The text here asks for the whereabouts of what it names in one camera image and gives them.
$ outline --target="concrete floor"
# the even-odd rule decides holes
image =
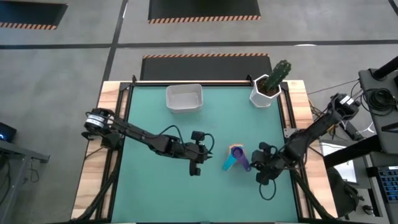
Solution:
[[[122,0],[51,2],[69,3],[57,30],[0,29],[0,45],[112,42]],[[259,5],[260,21],[150,25],[148,0],[129,1],[119,43],[398,39],[398,17],[387,0],[259,0]],[[147,54],[229,52],[269,53],[273,65],[290,60],[289,79],[304,80],[310,93],[383,65],[397,55],[398,45],[117,49],[109,79],[139,77],[141,58]],[[13,223],[69,219],[86,147],[80,136],[84,112],[96,104],[108,53],[109,49],[0,50],[0,121],[18,129],[17,144],[51,154],[50,163],[40,168],[40,181],[25,184]],[[353,84],[310,99],[324,108],[329,96],[349,93]],[[353,120],[359,130],[370,122],[365,110]]]

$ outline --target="black floor mat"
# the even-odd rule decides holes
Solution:
[[[271,71],[267,54],[146,55],[141,80],[245,80]]]
[[[68,5],[0,1],[0,27],[54,30]]]
[[[257,0],[150,0],[149,23],[261,19]]]

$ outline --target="cactus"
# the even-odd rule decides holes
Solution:
[[[260,83],[260,90],[268,92],[275,90],[283,79],[289,74],[292,64],[286,60],[281,60],[273,69],[269,77]]]

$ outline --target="white pot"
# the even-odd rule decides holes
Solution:
[[[267,96],[258,91],[257,82],[259,82],[264,77],[268,77],[268,75],[262,75],[261,77],[254,80],[253,90],[250,94],[250,101],[257,108],[269,107],[271,103],[280,95],[280,85],[278,85],[278,92],[273,96]]]

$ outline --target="white container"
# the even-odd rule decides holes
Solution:
[[[261,77],[254,80],[253,90],[250,94],[250,101],[256,108],[267,108],[271,103],[280,95],[280,85],[278,85],[278,92],[273,96],[267,96],[260,93],[257,89],[257,83],[268,75],[262,75]]]
[[[203,105],[201,85],[172,85],[166,88],[166,105],[173,113],[200,111]]]

